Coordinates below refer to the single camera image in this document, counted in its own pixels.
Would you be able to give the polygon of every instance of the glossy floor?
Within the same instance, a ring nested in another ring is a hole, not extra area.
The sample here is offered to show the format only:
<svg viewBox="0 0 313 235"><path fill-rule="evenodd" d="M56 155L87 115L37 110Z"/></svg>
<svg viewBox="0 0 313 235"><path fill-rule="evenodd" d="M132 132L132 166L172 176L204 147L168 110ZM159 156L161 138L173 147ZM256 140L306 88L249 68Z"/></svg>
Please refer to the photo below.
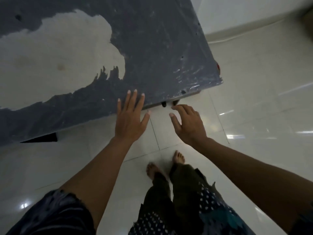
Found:
<svg viewBox="0 0 313 235"><path fill-rule="evenodd" d="M293 20L210 45L224 83L181 100L200 112L209 137L313 180L313 43ZM146 165L168 172L175 150L198 167L256 234L284 232L216 166L176 136L170 107L152 109L125 158L98 234L127 234L151 186ZM115 116L59 133L59 142L0 149L0 233L46 192L85 166L114 135Z"/></svg>

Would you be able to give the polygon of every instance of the small hole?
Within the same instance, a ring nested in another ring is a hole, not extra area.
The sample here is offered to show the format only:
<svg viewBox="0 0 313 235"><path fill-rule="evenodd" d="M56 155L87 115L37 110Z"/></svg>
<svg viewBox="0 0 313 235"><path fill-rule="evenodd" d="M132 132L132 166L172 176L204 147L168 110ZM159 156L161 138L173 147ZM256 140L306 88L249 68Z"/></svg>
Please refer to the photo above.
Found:
<svg viewBox="0 0 313 235"><path fill-rule="evenodd" d="M21 15L16 15L16 16L15 16L15 19L17 19L18 21L22 21Z"/></svg>

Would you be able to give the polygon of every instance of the pant leg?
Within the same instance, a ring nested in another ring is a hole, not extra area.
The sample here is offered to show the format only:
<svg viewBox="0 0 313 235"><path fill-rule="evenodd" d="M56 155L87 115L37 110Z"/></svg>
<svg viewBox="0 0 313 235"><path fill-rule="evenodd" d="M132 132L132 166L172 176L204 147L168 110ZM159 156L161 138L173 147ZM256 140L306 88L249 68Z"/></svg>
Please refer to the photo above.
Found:
<svg viewBox="0 0 313 235"><path fill-rule="evenodd" d="M140 207L138 219L145 214L155 212L170 230L176 229L177 217L171 201L171 190L165 176L157 172L152 181L153 186L147 191Z"/></svg>
<svg viewBox="0 0 313 235"><path fill-rule="evenodd" d="M179 219L178 234L202 234L203 222L199 217L199 201L201 184L215 192L215 186L210 186L205 176L198 169L187 164L174 164L170 171L173 183L175 212Z"/></svg>

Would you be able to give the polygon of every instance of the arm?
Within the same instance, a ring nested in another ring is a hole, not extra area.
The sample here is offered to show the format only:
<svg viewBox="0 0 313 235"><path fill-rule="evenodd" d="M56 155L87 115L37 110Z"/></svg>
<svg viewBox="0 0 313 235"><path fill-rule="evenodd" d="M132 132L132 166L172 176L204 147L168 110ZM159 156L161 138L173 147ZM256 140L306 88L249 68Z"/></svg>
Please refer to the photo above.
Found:
<svg viewBox="0 0 313 235"><path fill-rule="evenodd" d="M207 138L198 112L187 105L172 107L170 117L183 142L212 161L249 199L288 233L300 214L312 206L313 182L268 165Z"/></svg>
<svg viewBox="0 0 313 235"><path fill-rule="evenodd" d="M123 110L118 100L115 136L87 166L60 187L81 199L92 215L95 229L110 198L120 166L133 142L146 130L149 121L150 113L147 113L140 122L144 94L135 107L136 97L136 90L132 97L128 91Z"/></svg>

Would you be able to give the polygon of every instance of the foot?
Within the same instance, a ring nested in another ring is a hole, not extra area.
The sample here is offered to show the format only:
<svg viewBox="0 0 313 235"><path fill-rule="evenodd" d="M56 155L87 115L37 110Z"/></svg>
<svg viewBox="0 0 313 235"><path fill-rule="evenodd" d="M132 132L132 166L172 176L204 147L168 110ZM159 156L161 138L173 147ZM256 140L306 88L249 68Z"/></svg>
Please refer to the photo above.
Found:
<svg viewBox="0 0 313 235"><path fill-rule="evenodd" d="M146 169L146 172L147 172L147 175L148 177L153 180L154 179L154 174L156 172L160 172L160 169L153 163L153 162L150 162L148 165L147 165L147 169Z"/></svg>
<svg viewBox="0 0 313 235"><path fill-rule="evenodd" d="M173 162L185 164L185 157L179 151L176 150L173 156Z"/></svg>

